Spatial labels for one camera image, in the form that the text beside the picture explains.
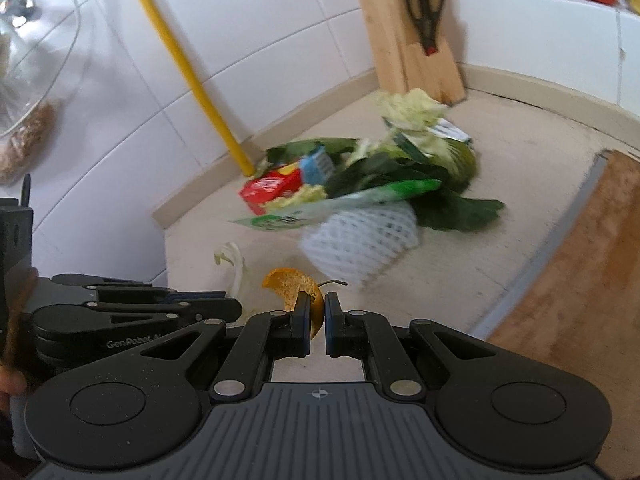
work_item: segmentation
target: wooden cutting board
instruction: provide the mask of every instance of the wooden cutting board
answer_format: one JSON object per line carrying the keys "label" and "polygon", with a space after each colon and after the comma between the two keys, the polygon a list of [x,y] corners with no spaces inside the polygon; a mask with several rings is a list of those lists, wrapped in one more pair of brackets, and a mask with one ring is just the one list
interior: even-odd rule
{"label": "wooden cutting board", "polygon": [[612,152],[572,231],[489,338],[577,374],[609,399],[598,465],[640,475],[640,162]]}

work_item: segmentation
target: black device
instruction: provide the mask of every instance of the black device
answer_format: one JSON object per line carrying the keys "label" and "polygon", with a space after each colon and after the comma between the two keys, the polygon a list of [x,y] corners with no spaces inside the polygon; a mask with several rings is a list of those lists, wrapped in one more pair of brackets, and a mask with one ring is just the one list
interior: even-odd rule
{"label": "black device", "polygon": [[[0,199],[0,348],[8,305],[31,269],[30,194],[27,174],[20,200]],[[238,300],[220,290],[177,292],[88,274],[39,278],[21,311],[15,365],[44,380],[202,319],[235,322],[241,314]]]}
{"label": "black device", "polygon": [[324,304],[327,353],[365,381],[270,382],[309,352],[306,294],[244,327],[202,321],[43,384],[31,480],[608,478],[591,383],[431,320]]}

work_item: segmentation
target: red box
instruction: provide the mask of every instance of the red box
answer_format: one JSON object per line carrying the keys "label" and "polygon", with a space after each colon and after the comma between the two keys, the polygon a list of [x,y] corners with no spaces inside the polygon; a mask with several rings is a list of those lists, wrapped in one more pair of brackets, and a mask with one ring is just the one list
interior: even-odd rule
{"label": "red box", "polygon": [[264,215],[262,206],[274,198],[291,196],[302,186],[302,174],[296,164],[289,164],[267,173],[265,176],[250,180],[240,190],[240,197],[257,215]]}

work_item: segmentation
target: orange peel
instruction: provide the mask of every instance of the orange peel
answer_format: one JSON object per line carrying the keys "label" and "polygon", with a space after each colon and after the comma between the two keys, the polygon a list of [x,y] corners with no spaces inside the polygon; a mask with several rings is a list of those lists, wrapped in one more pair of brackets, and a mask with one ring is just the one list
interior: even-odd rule
{"label": "orange peel", "polygon": [[284,300],[284,310],[292,311],[299,292],[311,298],[311,338],[314,338],[324,323],[324,299],[316,281],[301,270],[281,267],[273,269],[262,280],[264,288],[270,288]]}

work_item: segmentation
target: leafy green vegetable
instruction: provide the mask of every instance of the leafy green vegetable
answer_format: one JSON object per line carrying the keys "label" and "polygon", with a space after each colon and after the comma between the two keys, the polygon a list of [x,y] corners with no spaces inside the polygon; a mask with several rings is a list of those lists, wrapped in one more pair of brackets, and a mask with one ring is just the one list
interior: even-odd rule
{"label": "leafy green vegetable", "polygon": [[359,139],[356,149],[348,156],[344,164],[350,166],[356,160],[367,158],[375,153],[388,153],[393,158],[408,158],[405,152],[389,140]]}
{"label": "leafy green vegetable", "polygon": [[390,182],[426,178],[446,184],[449,173],[434,164],[418,164],[408,158],[392,158],[388,153],[375,153],[357,160],[344,170],[336,171],[325,184],[325,190],[329,198],[337,198]]}
{"label": "leafy green vegetable", "polygon": [[476,176],[478,169],[474,152],[464,142],[444,139],[429,131],[409,132],[393,128],[394,142],[413,160],[420,161],[416,152],[422,153],[430,164],[442,166],[449,171],[452,189],[463,190]]}
{"label": "leafy green vegetable", "polygon": [[378,94],[380,115],[396,128],[423,130],[433,126],[449,108],[429,97],[427,92],[414,88],[407,94]]}
{"label": "leafy green vegetable", "polygon": [[269,148],[263,160],[258,163],[254,178],[259,178],[270,171],[296,162],[299,158],[309,155],[318,146],[324,146],[327,155],[335,165],[342,163],[342,154],[351,153],[356,149],[358,139],[342,139],[339,137],[318,137],[316,139],[293,140],[279,146]]}
{"label": "leafy green vegetable", "polygon": [[436,231],[479,231],[498,218],[504,204],[499,200],[464,198],[440,188],[409,200],[418,225]]}

